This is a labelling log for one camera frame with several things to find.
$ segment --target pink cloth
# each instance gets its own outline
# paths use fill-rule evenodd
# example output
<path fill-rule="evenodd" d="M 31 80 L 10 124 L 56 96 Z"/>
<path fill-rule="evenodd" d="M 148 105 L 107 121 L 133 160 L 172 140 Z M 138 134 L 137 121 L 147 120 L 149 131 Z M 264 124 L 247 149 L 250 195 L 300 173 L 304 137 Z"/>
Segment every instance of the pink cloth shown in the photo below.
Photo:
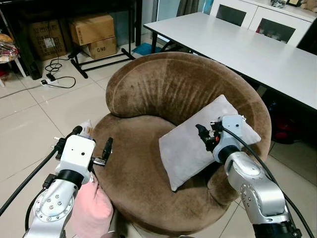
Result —
<path fill-rule="evenodd" d="M 110 199 L 99 186 L 96 177 L 81 186 L 70 218 L 79 238 L 100 238 L 109 230 L 113 215 Z"/>

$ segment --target brown armchair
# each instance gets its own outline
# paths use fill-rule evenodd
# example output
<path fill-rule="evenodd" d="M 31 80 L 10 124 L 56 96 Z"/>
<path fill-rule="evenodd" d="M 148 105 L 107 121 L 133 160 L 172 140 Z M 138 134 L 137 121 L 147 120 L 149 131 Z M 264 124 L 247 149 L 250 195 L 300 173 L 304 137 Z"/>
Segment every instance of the brown armchair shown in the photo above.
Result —
<path fill-rule="evenodd" d="M 113 75 L 106 89 L 111 113 L 93 132 L 95 155 L 110 136 L 113 153 L 107 166 L 95 171 L 128 220 L 154 233 L 187 235 L 217 221 L 237 198 L 216 163 L 172 192 L 159 154 L 161 136 L 220 94 L 260 135 L 253 148 L 265 159 L 271 136 L 268 111 L 256 91 L 227 67 L 192 54 L 159 53 L 136 59 Z"/>

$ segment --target cabinet door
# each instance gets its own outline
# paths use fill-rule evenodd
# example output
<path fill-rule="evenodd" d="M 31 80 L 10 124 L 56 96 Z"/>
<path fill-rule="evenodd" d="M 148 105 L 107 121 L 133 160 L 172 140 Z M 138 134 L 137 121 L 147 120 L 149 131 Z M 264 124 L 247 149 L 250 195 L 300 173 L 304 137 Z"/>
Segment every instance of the cabinet door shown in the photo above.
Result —
<path fill-rule="evenodd" d="M 296 47 L 310 25 L 308 21 L 258 7 L 249 29 Z"/>
<path fill-rule="evenodd" d="M 210 15 L 248 28 L 258 6 L 240 0 L 214 0 Z"/>

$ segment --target black stand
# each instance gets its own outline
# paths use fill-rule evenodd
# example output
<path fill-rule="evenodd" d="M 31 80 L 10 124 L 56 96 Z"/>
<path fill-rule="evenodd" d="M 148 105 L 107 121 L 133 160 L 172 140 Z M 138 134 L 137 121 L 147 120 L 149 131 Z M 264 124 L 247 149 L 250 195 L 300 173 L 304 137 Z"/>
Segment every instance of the black stand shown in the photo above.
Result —
<path fill-rule="evenodd" d="M 102 67 L 107 67 L 109 65 L 113 65 L 113 64 L 116 64 L 116 63 L 121 63 L 121 62 L 125 62 L 125 61 L 128 61 L 128 60 L 134 60 L 135 58 L 131 55 L 131 8 L 129 7 L 128 8 L 128 12 L 129 12 L 129 22 L 128 22 L 128 35 L 129 35 L 129 52 L 127 52 L 124 48 L 121 49 L 121 54 L 116 54 L 116 55 L 112 55 L 112 56 L 108 56 L 108 57 L 105 57 L 105 58 L 101 58 L 101 59 L 96 59 L 96 60 L 92 60 L 92 61 L 89 61 L 89 62 L 84 62 L 84 63 L 79 63 L 78 62 L 78 57 L 77 55 L 80 53 L 80 50 L 78 49 L 75 49 L 68 57 L 69 58 L 75 58 L 74 59 L 71 59 L 70 62 L 74 65 L 74 67 L 78 70 L 78 72 L 81 73 L 81 75 L 84 77 L 84 78 L 88 78 L 88 75 L 86 73 L 86 71 L 89 71 L 89 70 L 94 70 L 94 69 L 97 69 L 97 68 L 102 68 Z M 119 57 L 119 56 L 127 56 L 128 58 L 127 59 L 122 59 L 122 60 L 117 60 L 117 61 L 114 61 L 114 62 L 111 62 L 111 63 L 106 63 L 106 64 L 102 64 L 102 65 L 99 65 L 99 66 L 95 66 L 95 67 L 91 67 L 91 68 L 86 68 L 86 69 L 82 69 L 81 66 L 83 65 L 86 65 L 86 64 L 91 64 L 91 63 L 95 63 L 95 62 L 98 62 L 98 61 L 101 61 L 101 60 L 106 60 L 106 59 L 110 59 L 110 58 L 114 58 L 114 57 Z"/>

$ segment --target chair leg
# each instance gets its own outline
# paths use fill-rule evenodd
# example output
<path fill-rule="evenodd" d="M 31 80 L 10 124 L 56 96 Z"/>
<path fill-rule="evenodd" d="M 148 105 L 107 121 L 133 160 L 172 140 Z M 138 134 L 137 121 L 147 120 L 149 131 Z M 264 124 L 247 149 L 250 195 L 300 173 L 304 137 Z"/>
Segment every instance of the chair leg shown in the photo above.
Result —
<path fill-rule="evenodd" d="M 5 87 L 4 82 L 1 80 L 1 78 L 0 78 L 0 86 L 1 86 L 2 88 Z"/>
<path fill-rule="evenodd" d="M 169 47 L 169 46 L 171 46 L 171 45 L 173 45 L 173 44 L 174 44 L 174 42 L 172 42 L 172 41 L 167 42 L 167 43 L 163 46 L 163 48 L 160 50 L 160 52 L 164 52 L 167 47 Z"/>

